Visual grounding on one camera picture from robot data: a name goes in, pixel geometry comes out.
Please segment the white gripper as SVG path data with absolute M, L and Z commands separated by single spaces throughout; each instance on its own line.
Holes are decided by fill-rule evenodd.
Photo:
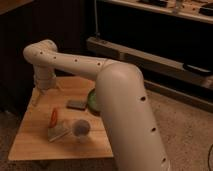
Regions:
M 59 83 L 56 83 L 56 75 L 52 68 L 35 68 L 34 69 L 34 84 L 40 89 L 36 89 L 33 94 L 32 104 L 36 106 L 39 100 L 43 97 L 45 92 L 43 90 L 48 90 L 55 88 L 58 91 L 62 91 L 62 87 Z

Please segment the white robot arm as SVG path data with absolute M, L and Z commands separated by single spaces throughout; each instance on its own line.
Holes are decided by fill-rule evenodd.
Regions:
M 97 104 L 119 171 L 172 171 L 138 67 L 60 53 L 51 40 L 26 46 L 23 56 L 33 65 L 34 84 L 41 90 L 55 86 L 56 69 L 95 82 Z

